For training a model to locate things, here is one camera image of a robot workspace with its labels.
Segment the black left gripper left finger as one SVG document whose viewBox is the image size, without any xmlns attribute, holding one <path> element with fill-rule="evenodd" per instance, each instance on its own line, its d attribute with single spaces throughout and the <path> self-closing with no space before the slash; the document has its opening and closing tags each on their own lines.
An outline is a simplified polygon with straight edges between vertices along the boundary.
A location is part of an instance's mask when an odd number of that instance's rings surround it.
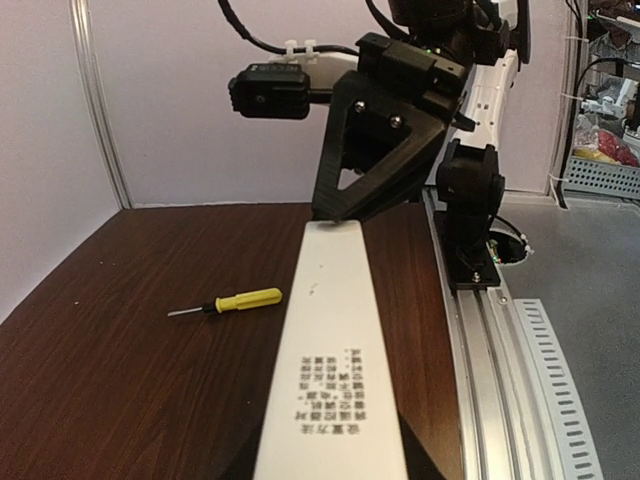
<svg viewBox="0 0 640 480">
<path fill-rule="evenodd" d="M 210 473 L 209 478 L 212 480 L 252 480 L 261 434 L 261 427 L 254 429 L 226 468 L 219 473 Z"/>
</svg>

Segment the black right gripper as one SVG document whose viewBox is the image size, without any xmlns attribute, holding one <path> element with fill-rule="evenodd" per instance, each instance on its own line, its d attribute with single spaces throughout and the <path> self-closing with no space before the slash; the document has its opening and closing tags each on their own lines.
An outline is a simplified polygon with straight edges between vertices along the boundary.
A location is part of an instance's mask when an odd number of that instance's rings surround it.
<svg viewBox="0 0 640 480">
<path fill-rule="evenodd" d="M 443 149 L 448 124 L 473 130 L 461 111 L 469 66 L 377 33 L 356 46 L 361 73 L 347 72 L 333 89 L 314 221 L 366 222 L 412 198 Z"/>
</svg>

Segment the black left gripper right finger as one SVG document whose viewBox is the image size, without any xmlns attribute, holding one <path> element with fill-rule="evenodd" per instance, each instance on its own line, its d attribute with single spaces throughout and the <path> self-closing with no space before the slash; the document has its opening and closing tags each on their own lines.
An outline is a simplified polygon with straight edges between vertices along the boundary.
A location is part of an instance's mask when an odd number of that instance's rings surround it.
<svg viewBox="0 0 640 480">
<path fill-rule="evenodd" d="M 407 478 L 409 480 L 455 479 L 455 476 L 444 470 L 444 464 L 433 455 L 406 417 L 401 412 L 398 412 L 397 416 Z"/>
</svg>

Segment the white remote control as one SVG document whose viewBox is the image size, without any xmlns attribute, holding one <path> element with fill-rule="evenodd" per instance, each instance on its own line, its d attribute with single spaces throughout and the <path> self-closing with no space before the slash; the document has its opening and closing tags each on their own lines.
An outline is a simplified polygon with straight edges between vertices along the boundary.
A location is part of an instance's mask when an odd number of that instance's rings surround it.
<svg viewBox="0 0 640 480">
<path fill-rule="evenodd" d="M 305 227 L 253 476 L 408 476 L 357 221 L 310 222 Z"/>
</svg>

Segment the yellow handled screwdriver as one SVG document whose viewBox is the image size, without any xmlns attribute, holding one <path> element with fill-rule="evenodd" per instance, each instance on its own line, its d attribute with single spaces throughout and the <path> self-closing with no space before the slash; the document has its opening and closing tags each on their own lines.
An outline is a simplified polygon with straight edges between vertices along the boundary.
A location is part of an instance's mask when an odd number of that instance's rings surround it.
<svg viewBox="0 0 640 480">
<path fill-rule="evenodd" d="M 278 288 L 255 290 L 228 297 L 217 297 L 215 300 L 197 307 L 171 311 L 167 314 L 167 317 L 172 318 L 198 313 L 220 315 L 229 311 L 243 311 L 277 305 L 282 299 L 283 293 Z"/>
</svg>

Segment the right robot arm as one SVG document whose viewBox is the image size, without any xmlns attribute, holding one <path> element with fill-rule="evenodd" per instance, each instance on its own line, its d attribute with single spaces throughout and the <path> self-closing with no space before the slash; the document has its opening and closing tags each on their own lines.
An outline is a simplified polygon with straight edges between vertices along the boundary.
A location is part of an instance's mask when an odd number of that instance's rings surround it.
<svg viewBox="0 0 640 480">
<path fill-rule="evenodd" d="M 501 118 L 530 59 L 525 1 L 394 1 L 386 35 L 331 90 L 312 197 L 317 221 L 366 221 L 429 176 L 444 203 L 444 240 L 480 249 L 504 194 Z"/>
</svg>

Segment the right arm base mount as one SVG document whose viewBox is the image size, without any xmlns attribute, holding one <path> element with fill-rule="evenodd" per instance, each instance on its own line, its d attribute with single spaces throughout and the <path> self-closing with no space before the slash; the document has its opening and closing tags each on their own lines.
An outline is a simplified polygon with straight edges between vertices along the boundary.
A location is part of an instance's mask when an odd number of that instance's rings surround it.
<svg viewBox="0 0 640 480">
<path fill-rule="evenodd" d="M 501 277 L 487 243 L 480 247 L 463 247 L 446 238 L 444 211 L 434 213 L 439 249 L 444 261 L 446 282 L 452 292 L 497 288 Z"/>
</svg>

